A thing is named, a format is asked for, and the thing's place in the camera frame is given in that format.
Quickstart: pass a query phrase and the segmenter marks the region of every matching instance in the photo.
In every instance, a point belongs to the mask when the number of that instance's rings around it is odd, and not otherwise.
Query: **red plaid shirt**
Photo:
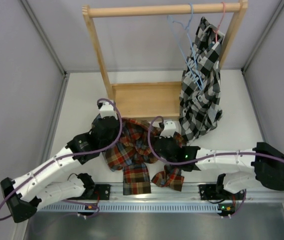
[[[150,177],[145,163],[155,163],[157,158],[152,154],[147,143],[149,122],[123,118],[123,132],[116,145],[105,152],[105,160],[112,171],[123,170],[123,194],[151,193]],[[161,133],[160,128],[154,127],[151,132],[151,142]],[[185,144],[180,134],[174,138],[181,146]],[[157,173],[152,182],[159,187],[170,187],[181,191],[184,177],[181,170],[170,165],[165,171]]]

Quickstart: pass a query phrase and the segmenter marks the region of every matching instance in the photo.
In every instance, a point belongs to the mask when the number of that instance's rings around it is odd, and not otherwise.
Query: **cloth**
[[[220,102],[220,68],[219,55],[224,35],[218,32],[215,42],[216,27],[204,17],[196,32],[192,51],[187,57],[190,70],[186,65],[182,74],[182,90],[180,94],[180,117],[182,136],[186,141],[205,135],[217,127],[217,121],[222,117]],[[200,84],[198,76],[192,79],[191,71],[195,72],[195,63],[201,75],[204,89],[199,90],[196,82]]]
[[[152,164],[157,161],[147,143],[147,131],[150,123],[131,118],[123,118],[122,120],[122,135],[113,148],[105,151],[105,161],[112,171],[123,171],[123,195],[149,194],[151,193],[151,184],[145,163]],[[161,131],[160,128],[153,128],[152,143]],[[180,134],[175,134],[174,138],[179,145],[185,144]],[[180,191],[183,184],[183,179],[178,177],[180,174],[181,171],[170,173],[172,180],[168,187]]]
[[[181,176],[182,170],[171,165],[165,165],[164,171],[157,173],[152,183],[159,187],[170,187],[177,191],[182,191],[184,177]]]

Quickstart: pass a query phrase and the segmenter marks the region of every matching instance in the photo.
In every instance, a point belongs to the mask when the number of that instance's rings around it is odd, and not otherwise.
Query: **wooden post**
[[[247,9],[247,0],[239,0],[240,3],[240,11],[233,13],[232,20],[230,25],[228,26],[227,32],[225,34],[222,51],[220,56],[220,68],[222,68],[227,54],[231,48],[231,45],[235,39],[236,33],[241,26],[241,22],[245,16],[245,12]]]
[[[98,65],[100,66],[100,71],[101,71],[103,82],[106,88],[107,96],[109,99],[114,100],[114,93],[113,93],[112,86],[110,84],[110,80],[108,78],[108,74],[107,74],[107,70],[106,70],[106,66],[105,66],[105,62],[104,62],[104,58],[103,58],[103,54],[101,50],[101,45],[97,37],[97,32],[96,32],[94,21],[89,16],[89,10],[90,10],[90,7],[88,5],[82,7],[83,17],[86,23],[87,30],[90,33],[91,41],[92,41],[92,44],[93,44],[93,47],[96,53]]]

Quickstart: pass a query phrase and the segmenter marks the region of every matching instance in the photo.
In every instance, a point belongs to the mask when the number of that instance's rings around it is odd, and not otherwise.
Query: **black and white plaid shirt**
[[[196,52],[197,70],[201,74],[203,90],[200,91],[193,79],[191,70],[185,64],[182,75],[182,91],[180,94],[180,117],[182,136],[186,141],[205,135],[217,127],[217,121],[222,117],[220,102],[220,69],[219,55],[224,35],[218,33],[215,43],[216,27],[202,17],[193,43]],[[189,66],[195,72],[192,51],[187,57]]]

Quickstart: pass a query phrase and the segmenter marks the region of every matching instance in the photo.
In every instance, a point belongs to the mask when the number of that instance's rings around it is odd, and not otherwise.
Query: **gray wall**
[[[185,0],[29,0],[67,71],[98,71],[94,49],[83,20],[81,7],[128,7],[187,4]],[[197,0],[192,3],[218,3],[220,0]],[[249,0],[248,10],[224,68],[243,67],[258,37],[279,0]],[[189,15],[176,16],[187,22]],[[202,14],[194,16],[191,35],[194,37]],[[206,14],[218,25],[222,14]],[[221,25],[226,32],[232,14],[227,13]],[[183,57],[170,31],[166,16],[112,17],[94,20],[109,70],[182,69]],[[189,51],[186,34],[176,28],[184,52]]]
[[[0,0],[0,181],[39,163],[61,80],[19,1]],[[14,226],[0,222],[0,240]]]
[[[267,140],[284,152],[284,9],[246,78]]]

